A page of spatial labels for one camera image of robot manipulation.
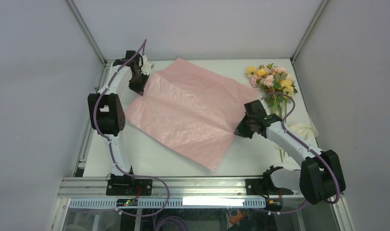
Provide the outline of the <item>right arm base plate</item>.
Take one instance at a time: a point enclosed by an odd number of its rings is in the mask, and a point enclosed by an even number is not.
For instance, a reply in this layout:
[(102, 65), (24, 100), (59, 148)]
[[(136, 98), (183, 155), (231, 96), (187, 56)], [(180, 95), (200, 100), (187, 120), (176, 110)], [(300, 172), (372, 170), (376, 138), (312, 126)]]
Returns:
[(273, 183), (264, 178), (245, 179), (247, 195), (259, 195), (268, 198), (271, 195), (293, 195), (294, 192), (286, 188), (278, 188)]

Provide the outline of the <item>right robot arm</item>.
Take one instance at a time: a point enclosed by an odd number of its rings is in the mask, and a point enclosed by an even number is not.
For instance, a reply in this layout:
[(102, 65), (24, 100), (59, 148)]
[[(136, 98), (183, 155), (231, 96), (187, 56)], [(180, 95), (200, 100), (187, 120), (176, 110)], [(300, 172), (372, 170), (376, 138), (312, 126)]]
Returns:
[(268, 115), (260, 100), (246, 103), (245, 116), (234, 134), (253, 138), (255, 134), (282, 148), (299, 165), (298, 171), (271, 166), (262, 174), (261, 184), (251, 185), (257, 194), (274, 195), (281, 189), (300, 192), (305, 200), (335, 204), (346, 189), (339, 156), (300, 139), (276, 114)]

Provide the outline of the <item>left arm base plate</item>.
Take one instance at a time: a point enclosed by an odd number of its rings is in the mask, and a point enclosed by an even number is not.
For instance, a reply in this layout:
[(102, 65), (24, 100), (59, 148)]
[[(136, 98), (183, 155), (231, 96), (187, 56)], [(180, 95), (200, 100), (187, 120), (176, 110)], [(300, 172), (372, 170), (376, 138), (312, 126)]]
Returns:
[(107, 196), (151, 196), (151, 179), (132, 179), (130, 177), (116, 176), (108, 180)]

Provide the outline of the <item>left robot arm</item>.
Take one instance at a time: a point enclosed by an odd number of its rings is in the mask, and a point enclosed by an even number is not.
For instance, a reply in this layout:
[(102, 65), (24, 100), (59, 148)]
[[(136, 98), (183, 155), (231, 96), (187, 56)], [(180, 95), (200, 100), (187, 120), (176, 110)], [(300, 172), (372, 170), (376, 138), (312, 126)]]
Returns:
[(134, 174), (123, 138), (126, 115), (122, 96), (130, 91), (143, 96), (152, 67), (146, 55), (126, 51), (124, 58), (110, 63), (106, 82), (98, 92), (88, 95), (91, 126), (103, 139), (112, 165), (111, 174), (115, 176)]

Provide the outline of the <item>pink purple wrapping paper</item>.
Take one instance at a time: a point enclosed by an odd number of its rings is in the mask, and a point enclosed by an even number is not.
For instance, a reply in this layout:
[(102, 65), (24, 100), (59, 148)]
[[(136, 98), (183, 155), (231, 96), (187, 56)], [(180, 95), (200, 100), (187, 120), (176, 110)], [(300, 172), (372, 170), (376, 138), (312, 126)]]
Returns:
[(216, 170), (244, 117), (244, 104), (259, 96), (250, 86), (177, 59), (150, 76), (125, 115), (166, 147)]

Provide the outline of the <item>white fake flower stem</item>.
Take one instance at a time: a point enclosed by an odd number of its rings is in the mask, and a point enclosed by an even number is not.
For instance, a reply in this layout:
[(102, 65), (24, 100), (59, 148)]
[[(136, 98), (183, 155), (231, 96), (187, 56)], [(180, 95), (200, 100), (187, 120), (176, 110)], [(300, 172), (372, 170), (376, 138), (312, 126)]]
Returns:
[(288, 153), (280, 146), (276, 146), (275, 149), (279, 151), (281, 162), (284, 162), (284, 159), (288, 156)]

